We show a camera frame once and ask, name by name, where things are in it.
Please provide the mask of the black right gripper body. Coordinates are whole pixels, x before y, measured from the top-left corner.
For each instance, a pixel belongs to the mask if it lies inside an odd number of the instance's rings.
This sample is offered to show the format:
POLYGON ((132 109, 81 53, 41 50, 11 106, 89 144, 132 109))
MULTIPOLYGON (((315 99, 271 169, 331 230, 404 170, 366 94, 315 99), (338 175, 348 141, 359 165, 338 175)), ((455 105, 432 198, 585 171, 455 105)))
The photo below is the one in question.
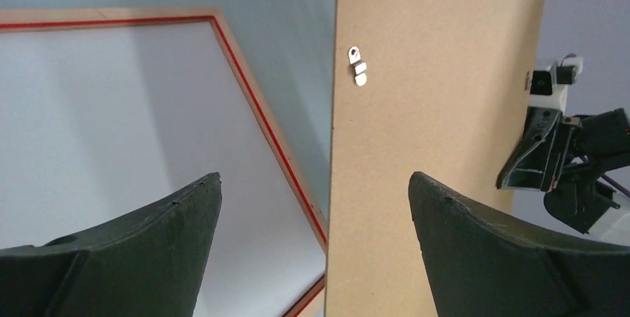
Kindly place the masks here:
POLYGON ((621 209, 616 190, 602 182, 629 166, 629 119, 622 108, 567 117, 529 107, 522 138, 501 169, 498 189, 544 193, 547 212, 586 234, 610 210, 621 209))

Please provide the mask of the brown backing board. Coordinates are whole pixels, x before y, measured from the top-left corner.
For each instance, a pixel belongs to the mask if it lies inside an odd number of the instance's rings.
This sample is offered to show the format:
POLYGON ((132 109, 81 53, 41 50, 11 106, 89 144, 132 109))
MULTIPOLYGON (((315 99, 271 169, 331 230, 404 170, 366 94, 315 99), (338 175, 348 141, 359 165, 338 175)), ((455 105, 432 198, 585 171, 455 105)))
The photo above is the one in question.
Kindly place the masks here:
POLYGON ((325 314, 434 316, 409 208, 422 171, 509 211, 545 0, 337 0, 325 314), (359 87, 348 62, 367 63, 359 87))

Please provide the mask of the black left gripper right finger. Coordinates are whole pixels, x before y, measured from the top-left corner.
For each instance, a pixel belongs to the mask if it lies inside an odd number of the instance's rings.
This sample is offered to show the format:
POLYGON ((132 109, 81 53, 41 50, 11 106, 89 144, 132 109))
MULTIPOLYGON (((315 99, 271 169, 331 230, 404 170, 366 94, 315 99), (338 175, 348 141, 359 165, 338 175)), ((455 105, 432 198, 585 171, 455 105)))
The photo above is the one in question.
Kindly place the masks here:
POLYGON ((409 205, 440 316, 627 316, 629 248, 528 223, 417 171, 409 205))

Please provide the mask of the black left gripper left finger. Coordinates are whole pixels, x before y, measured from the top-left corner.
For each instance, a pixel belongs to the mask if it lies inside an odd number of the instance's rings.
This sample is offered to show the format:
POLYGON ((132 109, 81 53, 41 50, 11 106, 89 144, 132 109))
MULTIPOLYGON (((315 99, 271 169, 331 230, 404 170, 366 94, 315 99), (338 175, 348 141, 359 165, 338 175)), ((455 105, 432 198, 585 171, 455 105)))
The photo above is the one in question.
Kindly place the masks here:
POLYGON ((221 210, 207 174, 43 246, 1 251, 3 316, 191 316, 221 210))

